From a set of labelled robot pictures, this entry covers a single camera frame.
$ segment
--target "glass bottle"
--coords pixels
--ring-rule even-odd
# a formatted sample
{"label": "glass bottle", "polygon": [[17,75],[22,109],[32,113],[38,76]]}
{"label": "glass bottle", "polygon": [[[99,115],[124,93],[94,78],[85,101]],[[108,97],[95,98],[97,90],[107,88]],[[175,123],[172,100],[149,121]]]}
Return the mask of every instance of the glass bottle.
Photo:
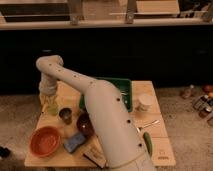
{"label": "glass bottle", "polygon": [[194,89],[194,85],[190,85],[188,88],[186,88],[180,93],[180,96],[183,99],[188,99],[189,97],[193,95],[193,89]]}
{"label": "glass bottle", "polygon": [[207,103],[209,104],[209,106],[213,106],[213,99],[209,100]]}
{"label": "glass bottle", "polygon": [[193,108],[195,110],[202,110],[203,108],[205,108],[205,104],[206,102],[209,101],[209,96],[208,95],[204,95],[202,97],[200,97],[194,104],[193,104]]}
{"label": "glass bottle", "polygon": [[210,106],[205,107],[203,110],[199,112],[199,116],[201,118],[205,118],[212,112],[212,108]]}

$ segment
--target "red bowl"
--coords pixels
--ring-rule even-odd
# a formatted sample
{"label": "red bowl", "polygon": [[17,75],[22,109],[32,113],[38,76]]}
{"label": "red bowl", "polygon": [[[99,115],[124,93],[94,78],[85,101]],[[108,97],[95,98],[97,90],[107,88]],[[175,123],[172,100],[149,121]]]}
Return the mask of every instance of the red bowl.
{"label": "red bowl", "polygon": [[54,153],[61,142],[57,128],[45,126],[36,130],[30,140],[30,151],[37,157],[47,157]]}

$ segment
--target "lid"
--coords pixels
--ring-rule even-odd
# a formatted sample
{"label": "lid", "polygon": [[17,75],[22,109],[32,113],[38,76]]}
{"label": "lid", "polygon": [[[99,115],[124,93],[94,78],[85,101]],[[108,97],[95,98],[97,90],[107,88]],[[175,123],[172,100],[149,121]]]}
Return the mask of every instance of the lid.
{"label": "lid", "polygon": [[147,93],[142,93],[138,97],[138,100],[142,105],[151,106],[154,102],[154,97]]}
{"label": "lid", "polygon": [[204,101],[208,101],[209,96],[207,94],[205,94],[204,96],[201,97],[201,99]]}
{"label": "lid", "polygon": [[204,110],[208,113],[212,112],[212,108],[210,106],[205,107]]}

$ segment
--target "metal cup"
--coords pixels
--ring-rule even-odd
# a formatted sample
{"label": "metal cup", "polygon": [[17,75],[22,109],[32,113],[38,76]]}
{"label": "metal cup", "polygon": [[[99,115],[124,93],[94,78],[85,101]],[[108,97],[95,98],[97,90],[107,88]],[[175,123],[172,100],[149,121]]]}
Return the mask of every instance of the metal cup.
{"label": "metal cup", "polygon": [[67,125],[72,123],[72,110],[70,108],[63,108],[59,112],[59,117]]}

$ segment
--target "small cup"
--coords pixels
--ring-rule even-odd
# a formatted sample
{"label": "small cup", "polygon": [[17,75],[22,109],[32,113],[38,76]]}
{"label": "small cup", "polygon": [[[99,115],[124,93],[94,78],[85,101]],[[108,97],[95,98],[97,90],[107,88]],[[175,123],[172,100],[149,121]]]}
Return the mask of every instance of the small cup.
{"label": "small cup", "polygon": [[147,93],[140,94],[140,96],[138,97],[138,100],[140,103],[138,108],[143,111],[149,110],[150,106],[152,106],[154,102],[153,96]]}
{"label": "small cup", "polygon": [[70,108],[63,108],[59,112],[59,117],[65,124],[69,125],[72,122],[72,110]]}

